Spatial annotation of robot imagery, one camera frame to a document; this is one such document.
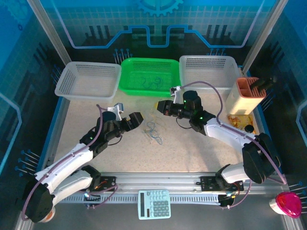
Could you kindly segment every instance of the black knob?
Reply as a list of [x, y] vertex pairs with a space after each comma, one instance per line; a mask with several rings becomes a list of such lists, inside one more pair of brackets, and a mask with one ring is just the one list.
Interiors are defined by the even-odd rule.
[[247, 125], [247, 126], [244, 127], [244, 130], [245, 130], [245, 132], [252, 133], [252, 132], [254, 132], [255, 129], [254, 129], [254, 126]]

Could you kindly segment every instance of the pink object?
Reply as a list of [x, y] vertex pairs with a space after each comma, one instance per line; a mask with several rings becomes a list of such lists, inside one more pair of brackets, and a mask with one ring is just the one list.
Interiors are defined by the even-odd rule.
[[292, 218], [299, 218], [302, 213], [301, 200], [292, 192], [278, 194], [275, 199], [271, 200], [270, 206], [275, 212]]

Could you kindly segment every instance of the wire basket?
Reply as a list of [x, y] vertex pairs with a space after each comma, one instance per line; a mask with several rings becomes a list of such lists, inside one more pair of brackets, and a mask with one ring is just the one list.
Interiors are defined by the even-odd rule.
[[175, 60], [131, 57], [121, 67], [119, 89], [129, 95], [170, 97], [169, 89], [180, 85]]
[[[240, 77], [236, 61], [228, 56], [182, 56], [179, 59], [179, 68], [182, 85], [206, 81], [220, 93], [229, 93], [236, 79]], [[213, 92], [211, 87], [201, 83], [186, 89]]]
[[70, 62], [63, 70], [55, 94], [69, 100], [111, 102], [118, 88], [121, 66], [95, 62]]

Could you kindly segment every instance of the pen holder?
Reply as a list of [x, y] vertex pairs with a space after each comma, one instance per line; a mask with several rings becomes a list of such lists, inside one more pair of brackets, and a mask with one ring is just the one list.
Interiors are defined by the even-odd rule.
[[250, 89], [250, 85], [258, 78], [238, 78], [226, 100], [225, 107], [229, 114], [248, 115], [266, 97], [265, 90], [258, 92], [257, 87]]

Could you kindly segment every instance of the gear logo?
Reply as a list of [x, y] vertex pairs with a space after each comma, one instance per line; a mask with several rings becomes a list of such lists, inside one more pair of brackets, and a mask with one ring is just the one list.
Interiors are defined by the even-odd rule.
[[21, 24], [28, 16], [26, 0], [0, 0], [0, 6], [6, 6], [11, 16]]
[[150, 16], [154, 14], [166, 16], [167, 13], [173, 13], [173, 10], [178, 9], [178, 5], [183, 3], [183, 0], [138, 0], [137, 4], [140, 10], [144, 13], [149, 13]]

